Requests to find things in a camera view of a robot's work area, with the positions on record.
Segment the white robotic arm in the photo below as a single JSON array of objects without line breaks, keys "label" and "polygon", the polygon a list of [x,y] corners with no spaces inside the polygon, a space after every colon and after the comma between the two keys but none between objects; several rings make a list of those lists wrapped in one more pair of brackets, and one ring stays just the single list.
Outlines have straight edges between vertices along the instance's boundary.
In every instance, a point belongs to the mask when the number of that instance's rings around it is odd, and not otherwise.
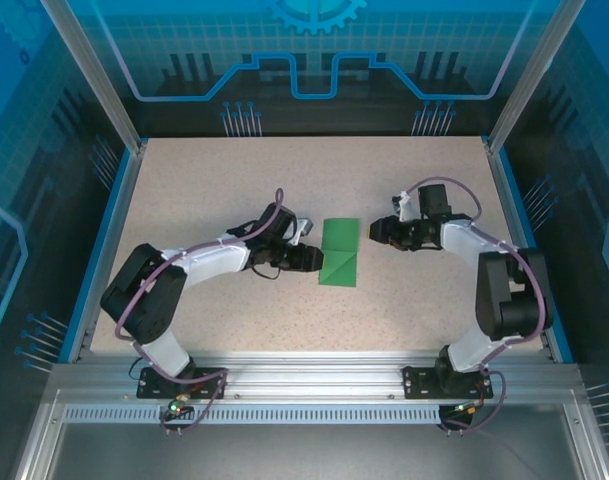
[{"label": "white robotic arm", "polygon": [[464,214],[453,214],[443,184],[419,188],[419,206],[406,191],[393,197],[396,215],[377,220],[369,237],[402,251],[446,250],[473,268],[477,278],[477,324],[440,352],[435,370],[444,392],[465,374],[477,374],[486,359],[530,335],[537,328],[539,309],[534,285],[508,248],[528,263],[546,303],[544,328],[552,323],[551,293],[546,265],[536,249],[518,249],[479,230]]},{"label": "white robotic arm", "polygon": [[258,221],[228,230],[219,245],[185,253],[182,248],[158,251],[148,244],[137,247],[115,276],[101,305],[116,322],[142,281],[163,262],[177,257],[156,279],[128,315],[124,328],[159,369],[174,378],[192,378],[192,359],[173,334],[170,324],[182,293],[200,282],[224,273],[255,269],[270,263],[280,270],[312,272],[322,267],[322,252],[300,243],[313,223],[297,218],[284,207],[270,226],[252,239],[243,240],[264,225],[275,210],[267,207]]}]

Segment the green folded cloth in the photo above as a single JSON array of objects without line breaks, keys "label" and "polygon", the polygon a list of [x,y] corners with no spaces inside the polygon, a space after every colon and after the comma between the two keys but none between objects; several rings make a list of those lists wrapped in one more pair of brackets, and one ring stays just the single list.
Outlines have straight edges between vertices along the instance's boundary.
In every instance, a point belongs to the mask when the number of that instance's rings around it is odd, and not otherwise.
[{"label": "green folded cloth", "polygon": [[357,285],[357,249],[360,243],[359,218],[324,220],[322,252],[324,265],[320,285],[355,287]]}]

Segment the circuit pattern graphic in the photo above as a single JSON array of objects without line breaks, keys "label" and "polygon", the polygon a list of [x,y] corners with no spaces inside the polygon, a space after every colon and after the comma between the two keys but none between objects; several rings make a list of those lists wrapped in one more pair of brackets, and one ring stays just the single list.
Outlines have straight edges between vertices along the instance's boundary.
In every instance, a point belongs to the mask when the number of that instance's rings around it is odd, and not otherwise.
[{"label": "circuit pattern graphic", "polygon": [[365,0],[268,0],[274,19],[284,22],[286,28],[295,27],[299,34],[311,35],[344,28],[345,21],[355,20],[358,8],[365,6]]},{"label": "circuit pattern graphic", "polygon": [[39,0],[0,0],[0,23],[21,49],[39,38],[42,22]]}]

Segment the wire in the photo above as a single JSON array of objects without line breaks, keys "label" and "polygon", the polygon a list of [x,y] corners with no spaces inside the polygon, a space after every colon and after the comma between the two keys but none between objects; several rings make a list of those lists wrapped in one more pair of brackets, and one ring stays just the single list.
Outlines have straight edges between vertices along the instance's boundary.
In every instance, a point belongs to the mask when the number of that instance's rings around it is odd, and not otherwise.
[{"label": "wire", "polygon": [[408,190],[406,190],[406,194],[410,195],[413,191],[415,191],[418,187],[421,187],[422,185],[424,185],[425,183],[428,182],[434,182],[436,180],[442,181],[442,182],[448,182],[448,183],[452,183],[453,185],[457,185],[458,187],[460,187],[462,190],[464,190],[466,193],[469,194],[469,196],[473,199],[473,201],[475,202],[475,206],[477,207],[477,213],[475,214],[475,216],[473,217],[473,219],[471,220],[471,222],[475,222],[477,221],[481,216],[482,216],[482,202],[480,202],[480,199],[477,198],[477,195],[475,195],[475,193],[473,192],[473,190],[471,190],[469,187],[467,187],[465,184],[463,184],[462,182],[460,182],[459,180],[455,180],[454,178],[451,177],[442,177],[440,175],[436,175],[434,177],[426,177],[424,180],[420,180],[419,182],[417,182],[416,184],[412,185]]},{"label": "wire", "polygon": [[172,257],[170,257],[168,260],[166,260],[164,263],[162,263],[161,265],[159,265],[154,271],[153,273],[151,273],[146,280],[144,280],[144,282],[142,282],[142,284],[140,285],[139,289],[135,292],[135,295],[133,295],[133,298],[131,298],[131,300],[129,301],[129,303],[126,305],[126,308],[124,309],[124,311],[122,312],[122,315],[120,316],[119,320],[117,321],[116,325],[115,325],[115,336],[117,338],[119,338],[120,340],[126,340],[126,341],[132,341],[133,342],[133,348],[135,349],[135,351],[137,353],[140,354],[140,356],[151,365],[151,367],[153,368],[153,370],[155,370],[155,372],[157,372],[162,378],[173,382],[173,383],[178,383],[181,385],[192,385],[192,384],[196,384],[196,383],[204,383],[204,382],[208,382],[209,380],[213,380],[214,378],[219,378],[219,377],[224,377],[224,379],[226,378],[226,375],[228,374],[228,369],[224,368],[222,370],[219,370],[217,372],[211,373],[209,375],[205,375],[203,377],[200,378],[193,378],[193,379],[180,379],[180,378],[176,378],[176,377],[172,377],[171,375],[169,375],[168,373],[166,373],[163,369],[161,369],[160,367],[157,366],[157,364],[155,362],[152,361],[151,357],[149,357],[149,355],[144,351],[144,349],[142,348],[142,346],[137,343],[133,337],[127,336],[127,335],[123,335],[121,333],[122,328],[124,326],[124,323],[126,323],[126,319],[129,317],[129,315],[131,314],[131,312],[133,311],[133,308],[135,308],[135,305],[137,304],[137,302],[140,300],[140,298],[142,298],[142,295],[144,295],[144,293],[146,292],[146,289],[151,285],[151,283],[153,283],[155,281],[155,279],[157,277],[160,276],[160,274],[166,270],[169,266],[171,266],[175,261],[179,260],[180,258],[182,258],[185,255],[188,255],[190,253],[193,253],[197,250],[201,250],[204,248],[211,248],[211,247],[217,247],[217,246],[225,246],[225,245],[230,245],[232,243],[239,243],[239,242],[245,242],[247,240],[250,240],[252,238],[257,237],[258,235],[262,234],[270,225],[271,223],[273,223],[273,221],[277,218],[277,215],[280,212],[280,207],[282,206],[282,203],[284,201],[284,190],[282,190],[281,188],[278,188],[275,191],[275,209],[273,210],[273,213],[271,214],[271,216],[269,217],[269,219],[266,221],[266,223],[264,223],[263,225],[261,225],[257,230],[244,235],[242,237],[233,237],[233,238],[227,238],[224,240],[215,240],[212,242],[206,242],[206,243],[201,243],[201,244],[197,244],[197,245],[193,245],[192,247],[189,247],[188,249],[177,253],[176,255],[173,255]]},{"label": "wire", "polygon": [[474,433],[474,432],[480,431],[482,428],[484,428],[486,425],[488,425],[491,420],[493,420],[497,416],[497,414],[500,412],[500,409],[502,408],[502,405],[504,405],[504,398],[506,397],[506,377],[499,370],[491,370],[489,372],[486,372],[486,376],[491,376],[491,375],[497,375],[502,380],[502,393],[500,394],[500,398],[497,401],[497,405],[495,405],[495,408],[493,408],[493,411],[491,412],[491,414],[488,417],[486,417],[484,420],[482,420],[477,425],[475,425],[473,427],[468,427],[466,430],[463,430],[462,433]]},{"label": "wire", "polygon": [[222,377],[222,380],[219,382],[219,384],[215,388],[215,391],[213,392],[213,396],[211,396],[211,399],[206,404],[206,407],[204,407],[204,410],[202,410],[202,413],[200,413],[198,415],[198,417],[195,419],[195,421],[193,423],[190,423],[186,426],[177,427],[176,429],[170,428],[168,423],[166,422],[166,420],[164,420],[166,418],[166,415],[168,414],[168,410],[166,410],[165,412],[162,413],[162,416],[160,417],[160,427],[165,429],[167,432],[172,432],[174,430],[179,430],[181,432],[184,432],[186,430],[190,430],[191,428],[197,427],[202,422],[202,420],[204,420],[204,418],[206,418],[206,416],[208,415],[208,412],[213,407],[213,404],[215,403],[215,399],[220,394],[220,392],[222,391],[222,389],[224,388],[224,386],[226,384],[226,377],[227,377],[226,374]]},{"label": "wire", "polygon": [[[469,430],[468,425],[466,425],[466,423],[460,422],[458,420],[447,420],[446,423],[450,423],[452,425],[456,425],[456,426],[460,427],[461,428],[460,431],[462,433]],[[444,425],[440,425],[440,426],[443,427],[442,430],[448,431],[448,427],[445,427]],[[545,480],[543,475],[541,475],[537,470],[535,470],[535,468],[533,468],[515,448],[513,448],[508,443],[506,443],[501,437],[499,437],[498,435],[493,435],[492,433],[489,433],[489,432],[485,432],[483,430],[480,430],[478,433],[480,435],[485,436],[486,438],[493,440],[495,443],[499,443],[500,445],[502,445],[506,450],[508,450],[510,453],[512,453],[513,456],[522,465],[524,465],[536,478],[539,478],[540,480]]]},{"label": "wire", "polygon": [[262,273],[262,272],[258,271],[258,270],[255,268],[255,265],[253,265],[253,266],[251,267],[251,270],[253,271],[253,273],[254,273],[255,275],[257,275],[258,277],[265,278],[266,280],[277,280],[277,279],[280,277],[280,273],[282,273],[282,269],[281,269],[281,268],[279,268],[279,267],[277,268],[277,274],[276,274],[274,277],[269,277],[269,276],[268,276],[268,275],[266,275],[265,273]]},{"label": "wire", "polygon": [[146,289],[151,285],[151,283],[153,283],[155,281],[155,279],[157,277],[160,276],[160,274],[164,270],[166,270],[168,267],[170,267],[174,262],[176,262],[180,258],[182,258],[190,253],[196,252],[197,250],[202,250],[204,248],[211,248],[211,247],[217,247],[217,246],[225,246],[225,245],[230,245],[232,243],[245,242],[247,240],[257,237],[258,235],[262,234],[271,225],[271,223],[273,223],[273,221],[277,218],[277,215],[280,212],[280,207],[282,206],[283,201],[284,201],[284,190],[282,190],[281,188],[278,188],[275,191],[275,209],[273,210],[273,213],[271,214],[271,216],[269,217],[269,219],[267,220],[267,222],[264,225],[260,226],[257,230],[249,233],[248,235],[244,235],[243,237],[239,237],[239,238],[233,237],[233,238],[227,238],[224,240],[215,240],[212,242],[206,242],[206,243],[200,243],[197,245],[193,245],[192,247],[189,247],[186,250],[173,255],[168,260],[166,260],[164,263],[159,265],[153,271],[153,273],[151,273],[146,278],[146,280],[144,280],[144,282],[140,285],[140,288],[138,288],[138,290],[135,292],[135,295],[133,295],[133,298],[131,298],[131,300],[126,305],[126,308],[122,312],[122,315],[120,316],[119,320],[117,321],[117,324],[115,325],[115,336],[117,338],[119,338],[120,340],[126,340],[126,341],[134,340],[133,337],[122,334],[122,327],[124,327],[124,324],[126,323],[126,319],[131,314],[131,312],[135,308],[135,305],[137,305],[137,302],[139,302],[140,298],[142,298],[142,295],[144,295],[144,293],[146,292]]},{"label": "wire", "polygon": [[139,380],[139,378],[136,378],[131,374],[133,373],[133,369],[135,368],[135,365],[140,363],[142,360],[143,360],[142,357],[136,358],[135,361],[133,363],[131,363],[131,367],[128,369],[128,376],[131,377],[133,380]]},{"label": "wire", "polygon": [[503,248],[509,253],[509,255],[511,255],[515,260],[517,260],[517,263],[520,264],[520,267],[522,267],[522,270],[524,270],[524,273],[528,277],[528,280],[531,282],[531,285],[533,287],[533,293],[535,294],[535,298],[537,300],[537,325],[535,326],[535,329],[531,332],[530,335],[527,335],[526,337],[507,340],[505,344],[500,345],[497,349],[489,353],[486,357],[484,357],[481,362],[481,366],[482,368],[484,368],[485,365],[488,365],[491,360],[496,358],[500,353],[502,353],[511,345],[530,342],[531,340],[539,337],[539,335],[544,330],[544,324],[546,323],[546,302],[544,301],[544,292],[542,291],[542,286],[537,281],[535,272],[533,272],[533,269],[530,267],[524,257],[522,257],[511,245],[509,245],[505,241],[498,240],[492,235],[483,232],[475,225],[471,226],[471,231],[484,238],[485,240],[494,243],[498,247]]}]

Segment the transparent wall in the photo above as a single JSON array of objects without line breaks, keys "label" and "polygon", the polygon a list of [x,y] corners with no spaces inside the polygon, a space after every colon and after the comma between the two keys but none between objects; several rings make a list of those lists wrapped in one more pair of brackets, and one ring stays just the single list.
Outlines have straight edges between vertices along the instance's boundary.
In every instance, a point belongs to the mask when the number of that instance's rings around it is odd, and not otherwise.
[{"label": "transparent wall", "polygon": [[39,1],[0,1],[0,478],[22,451],[123,151]]},{"label": "transparent wall", "polygon": [[609,379],[609,2],[587,0],[506,152],[524,220],[546,254],[573,355],[589,386],[603,384]]},{"label": "transparent wall", "polygon": [[558,0],[73,0],[144,136],[490,132]]}]

